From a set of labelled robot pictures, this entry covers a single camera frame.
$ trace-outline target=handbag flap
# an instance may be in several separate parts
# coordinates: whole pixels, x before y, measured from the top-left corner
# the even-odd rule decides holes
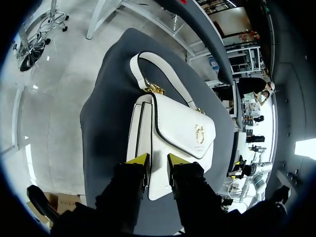
[[[158,135],[191,156],[203,158],[216,136],[214,121],[164,95],[152,94]]]

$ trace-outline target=table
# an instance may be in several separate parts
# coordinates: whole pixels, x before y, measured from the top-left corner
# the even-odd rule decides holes
[[[216,94],[196,72],[170,49],[135,29],[128,29],[106,53],[95,88],[85,103],[80,123],[83,140],[83,169],[87,205],[110,183],[113,168],[126,161],[130,120],[136,99],[143,95],[129,68],[131,57],[152,51],[176,71],[197,106],[213,119],[216,128],[212,167],[204,174],[218,192],[226,179],[233,151],[234,123]],[[186,105],[164,74],[146,60],[140,61],[147,78],[166,91],[166,96]],[[155,201],[143,194],[135,234],[173,235],[182,228],[173,194]]]

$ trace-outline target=gold logo emblem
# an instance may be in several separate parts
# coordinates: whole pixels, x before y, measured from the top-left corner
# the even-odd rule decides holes
[[[199,127],[196,125],[196,139],[197,142],[202,144],[204,141],[204,132],[203,132],[203,126]]]

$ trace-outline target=handbag strap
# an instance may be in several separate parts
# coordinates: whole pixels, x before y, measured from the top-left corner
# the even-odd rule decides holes
[[[191,95],[189,94],[187,89],[184,87],[184,85],[180,81],[178,75],[173,70],[172,66],[155,53],[147,52],[147,51],[140,52],[130,59],[130,62],[129,62],[130,69],[137,80],[139,88],[146,91],[146,89],[150,88],[150,86],[158,87],[150,83],[145,78],[144,73],[139,67],[140,58],[146,59],[149,62],[155,64],[156,67],[158,67],[164,73],[164,75],[167,77],[167,79],[172,84],[172,86],[179,92],[179,94],[187,102],[188,106],[202,113],[201,109],[196,107]]]

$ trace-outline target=cardboard box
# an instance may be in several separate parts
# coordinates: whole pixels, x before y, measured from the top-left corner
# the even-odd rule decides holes
[[[80,202],[80,196],[58,194],[57,212],[63,214],[67,210],[73,211],[76,207],[76,202]]]
[[[59,213],[63,214],[65,211],[73,211],[76,207],[76,202],[80,202],[80,196],[68,195],[68,194],[52,194],[44,193],[48,201],[51,203],[52,207]],[[32,210],[36,217],[44,224],[49,222],[46,216],[41,215],[33,204],[29,201],[26,205]]]

